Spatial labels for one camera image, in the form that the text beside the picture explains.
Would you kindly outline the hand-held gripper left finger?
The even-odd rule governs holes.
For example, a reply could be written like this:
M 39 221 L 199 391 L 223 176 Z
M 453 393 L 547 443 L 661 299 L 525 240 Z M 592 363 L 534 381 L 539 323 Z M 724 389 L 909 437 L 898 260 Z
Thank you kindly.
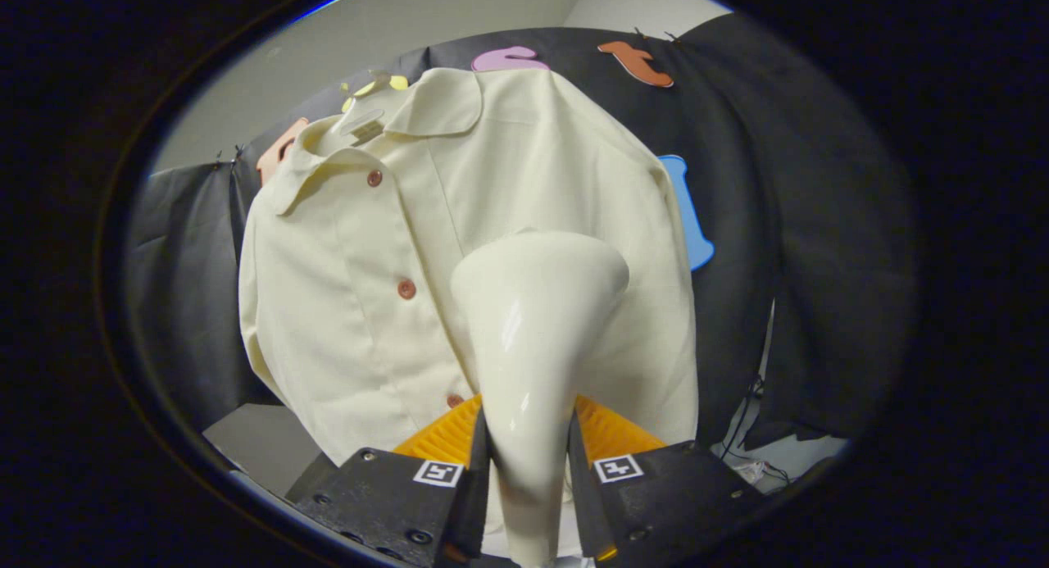
M 312 465 L 288 500 L 382 567 L 467 567 L 481 554 L 489 475 L 474 396 L 392 451 L 366 446 L 326 472 Z

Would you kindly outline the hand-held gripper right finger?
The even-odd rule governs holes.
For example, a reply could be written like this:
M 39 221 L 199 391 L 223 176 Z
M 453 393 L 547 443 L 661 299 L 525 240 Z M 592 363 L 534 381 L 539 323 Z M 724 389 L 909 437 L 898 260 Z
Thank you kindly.
M 598 563 L 689 563 L 765 500 L 694 441 L 666 444 L 581 396 L 568 460 L 582 552 Z

